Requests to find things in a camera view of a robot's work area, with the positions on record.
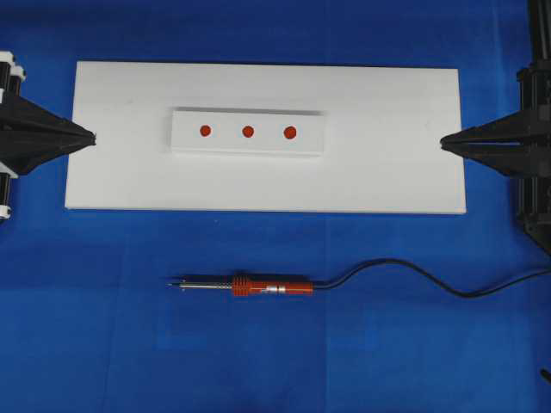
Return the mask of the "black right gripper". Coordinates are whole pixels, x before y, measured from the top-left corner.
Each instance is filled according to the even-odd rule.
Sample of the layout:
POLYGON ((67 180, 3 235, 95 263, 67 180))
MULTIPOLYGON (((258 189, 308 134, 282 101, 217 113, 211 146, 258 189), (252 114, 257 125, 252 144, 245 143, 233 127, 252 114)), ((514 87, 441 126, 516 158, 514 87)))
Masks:
POLYGON ((441 147, 517 184, 517 221, 534 241, 550 239, 550 71, 518 73, 521 111, 441 139, 441 147), (520 142, 522 145, 469 144, 520 142))

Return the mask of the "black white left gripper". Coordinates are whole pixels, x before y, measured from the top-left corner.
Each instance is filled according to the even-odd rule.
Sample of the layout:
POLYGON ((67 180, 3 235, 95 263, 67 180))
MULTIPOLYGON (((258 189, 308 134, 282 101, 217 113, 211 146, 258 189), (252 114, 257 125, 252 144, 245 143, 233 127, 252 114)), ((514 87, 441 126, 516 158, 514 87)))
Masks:
POLYGON ((13 53, 1 51, 1 124, 18 132, 75 138, 1 140, 1 219, 11 216, 10 184, 18 175, 27 175, 43 163, 96 144, 93 132, 17 96, 25 80, 26 72, 15 63, 13 53))

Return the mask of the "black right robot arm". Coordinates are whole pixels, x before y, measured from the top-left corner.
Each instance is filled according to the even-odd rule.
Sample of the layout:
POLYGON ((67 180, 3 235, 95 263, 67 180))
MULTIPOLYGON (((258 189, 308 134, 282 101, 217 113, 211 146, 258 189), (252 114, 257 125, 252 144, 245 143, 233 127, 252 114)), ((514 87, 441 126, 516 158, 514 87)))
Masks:
POLYGON ((532 62, 517 73, 520 110, 450 134, 441 148, 517 181, 516 220, 550 251, 550 2, 529 1, 532 62))

